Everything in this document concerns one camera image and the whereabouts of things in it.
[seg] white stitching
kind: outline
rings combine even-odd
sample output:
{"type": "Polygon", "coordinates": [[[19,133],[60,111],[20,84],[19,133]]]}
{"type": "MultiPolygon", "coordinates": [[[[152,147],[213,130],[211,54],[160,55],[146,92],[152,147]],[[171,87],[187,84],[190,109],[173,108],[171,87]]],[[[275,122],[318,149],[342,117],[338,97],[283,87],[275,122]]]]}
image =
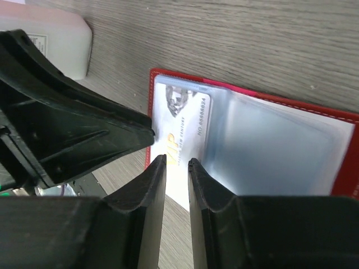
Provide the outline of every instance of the white stitching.
{"type": "Polygon", "coordinates": [[[333,115],[329,115],[329,114],[326,114],[326,113],[319,112],[319,111],[317,111],[317,110],[300,108],[299,106],[288,105],[288,104],[285,104],[285,103],[280,103],[280,102],[276,102],[276,101],[272,101],[272,100],[268,100],[268,99],[264,99],[264,98],[259,98],[259,97],[255,97],[255,98],[262,99],[262,100],[265,100],[265,101],[268,101],[268,102],[271,102],[271,103],[276,103],[276,104],[279,104],[279,105],[289,106],[289,107],[291,107],[291,108],[296,108],[296,109],[299,109],[299,110],[304,110],[304,111],[308,111],[308,112],[312,112],[312,113],[324,115],[324,116],[331,117],[331,118],[334,118],[334,119],[348,120],[348,121],[350,121],[350,122],[359,123],[359,121],[357,121],[357,120],[348,119],[348,118],[336,117],[336,116],[333,116],[333,115]]]}
{"type": "Polygon", "coordinates": [[[153,94],[154,94],[154,88],[153,88],[153,83],[154,83],[154,74],[159,75],[160,72],[151,72],[151,77],[150,77],[150,90],[149,90],[149,103],[148,103],[148,114],[150,114],[149,112],[151,112],[151,115],[148,115],[152,118],[152,106],[153,106],[153,94]]]}

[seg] pink edge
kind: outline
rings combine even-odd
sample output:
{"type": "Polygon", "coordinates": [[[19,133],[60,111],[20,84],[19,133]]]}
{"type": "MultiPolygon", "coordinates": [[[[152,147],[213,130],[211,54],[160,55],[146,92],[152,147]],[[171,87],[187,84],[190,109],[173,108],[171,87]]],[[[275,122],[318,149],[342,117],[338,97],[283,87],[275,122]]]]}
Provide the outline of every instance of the pink edge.
{"type": "Polygon", "coordinates": [[[235,85],[220,82],[220,81],[216,81],[216,80],[208,80],[207,78],[204,78],[203,82],[207,83],[207,84],[214,85],[214,86],[225,87],[225,88],[230,89],[231,91],[235,91],[235,92],[238,92],[240,94],[245,94],[245,95],[249,95],[249,96],[256,96],[256,94],[257,94],[257,92],[255,92],[255,91],[243,89],[241,87],[237,87],[235,85]]]}

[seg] wooden table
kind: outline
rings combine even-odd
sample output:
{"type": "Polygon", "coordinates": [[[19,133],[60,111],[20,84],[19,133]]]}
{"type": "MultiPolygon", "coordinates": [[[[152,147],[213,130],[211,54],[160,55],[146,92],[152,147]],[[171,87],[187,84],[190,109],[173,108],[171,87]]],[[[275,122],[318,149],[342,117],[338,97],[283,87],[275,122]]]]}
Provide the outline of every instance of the wooden table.
{"type": "MultiPolygon", "coordinates": [[[[359,2],[354,0],[27,0],[82,15],[94,33],[82,83],[146,113],[149,70],[174,69],[359,112],[359,2]]],[[[144,151],[94,174],[111,193],[144,151]]],[[[189,214],[166,200],[159,267],[192,268],[189,214]]]]}

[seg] label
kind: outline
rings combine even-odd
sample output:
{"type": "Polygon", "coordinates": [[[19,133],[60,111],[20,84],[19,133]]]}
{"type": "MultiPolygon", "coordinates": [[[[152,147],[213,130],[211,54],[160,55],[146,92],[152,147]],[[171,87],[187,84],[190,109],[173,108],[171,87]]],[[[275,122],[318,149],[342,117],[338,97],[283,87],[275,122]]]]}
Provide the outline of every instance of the label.
{"type": "Polygon", "coordinates": [[[46,35],[33,35],[27,34],[31,42],[37,47],[37,49],[46,57],[47,54],[47,36],[46,35]]]}
{"type": "Polygon", "coordinates": [[[206,148],[211,98],[201,92],[157,83],[154,89],[152,128],[155,143],[151,161],[167,156],[166,194],[189,210],[188,162],[201,161],[206,148]]]}

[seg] gray wood surface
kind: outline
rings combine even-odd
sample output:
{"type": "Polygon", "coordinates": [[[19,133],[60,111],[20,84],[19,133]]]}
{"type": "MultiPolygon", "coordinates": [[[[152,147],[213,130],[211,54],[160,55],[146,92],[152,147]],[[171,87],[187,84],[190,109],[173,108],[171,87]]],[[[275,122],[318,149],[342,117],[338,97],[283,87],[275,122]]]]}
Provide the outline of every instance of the gray wood surface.
{"type": "MultiPolygon", "coordinates": [[[[163,67],[359,112],[359,1],[27,0],[82,15],[94,33],[82,83],[146,113],[149,69],[163,67]]],[[[144,151],[95,172],[110,193],[144,151]]],[[[189,215],[166,200],[159,267],[192,268],[189,215]]]]}

